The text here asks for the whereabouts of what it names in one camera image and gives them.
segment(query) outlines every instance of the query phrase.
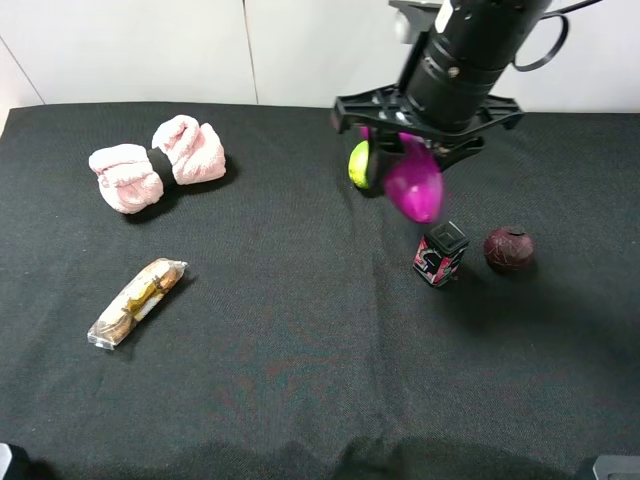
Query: black fabric surface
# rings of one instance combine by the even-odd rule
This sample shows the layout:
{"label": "black fabric surface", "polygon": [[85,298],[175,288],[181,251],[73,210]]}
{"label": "black fabric surface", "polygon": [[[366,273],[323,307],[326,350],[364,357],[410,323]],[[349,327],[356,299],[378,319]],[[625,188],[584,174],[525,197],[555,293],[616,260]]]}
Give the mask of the black fabric surface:
{"label": "black fabric surface", "polygon": [[[209,122],[227,176],[136,216],[96,149]],[[459,280],[422,227],[350,184],[325,110],[14,110],[0,140],[0,441],[61,479],[565,479],[640,451],[640,116],[529,114],[445,175]],[[537,267],[482,258],[505,224]],[[187,278],[115,352],[86,332],[158,257]]]}

